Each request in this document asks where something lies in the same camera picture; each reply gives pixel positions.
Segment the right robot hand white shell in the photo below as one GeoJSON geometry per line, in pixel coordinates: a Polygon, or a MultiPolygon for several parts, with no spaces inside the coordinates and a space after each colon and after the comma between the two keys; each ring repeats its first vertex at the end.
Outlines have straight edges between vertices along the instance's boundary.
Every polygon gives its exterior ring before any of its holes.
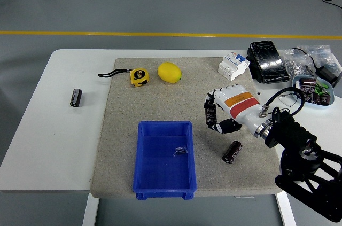
{"type": "Polygon", "coordinates": [[[245,125],[258,137],[269,123],[267,117],[260,116],[262,105],[239,84],[209,92],[204,109],[206,125],[221,134],[239,131],[245,125]]]}

